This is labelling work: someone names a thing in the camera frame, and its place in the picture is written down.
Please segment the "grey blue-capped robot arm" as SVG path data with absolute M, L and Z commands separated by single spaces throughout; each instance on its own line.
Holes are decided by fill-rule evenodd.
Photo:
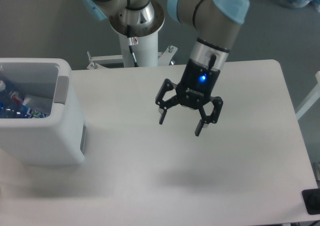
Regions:
M 164 121 L 175 105 L 198 110 L 195 130 L 217 123 L 223 100 L 212 96 L 222 67 L 233 47 L 250 6 L 249 0 L 167 0 L 165 9 L 156 0 L 82 0 L 95 19 L 109 20 L 118 34 L 125 67 L 157 66 L 158 33 L 165 14 L 193 27 L 197 39 L 179 83 L 165 79 L 155 98 Z

